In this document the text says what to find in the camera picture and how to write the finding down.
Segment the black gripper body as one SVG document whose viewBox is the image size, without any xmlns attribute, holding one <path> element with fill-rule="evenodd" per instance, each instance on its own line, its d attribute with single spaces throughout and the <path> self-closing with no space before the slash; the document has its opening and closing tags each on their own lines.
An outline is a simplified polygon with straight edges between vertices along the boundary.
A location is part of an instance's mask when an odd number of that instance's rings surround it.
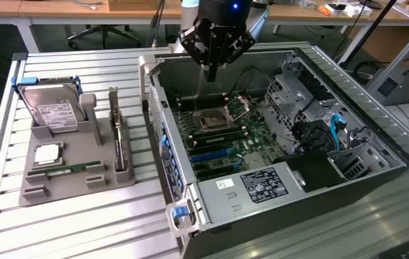
<svg viewBox="0 0 409 259">
<path fill-rule="evenodd" d="M 225 31 L 245 32 L 245 20 L 252 1 L 208 0 L 199 1 L 193 28 L 197 33 L 209 33 L 211 24 Z"/>
</svg>

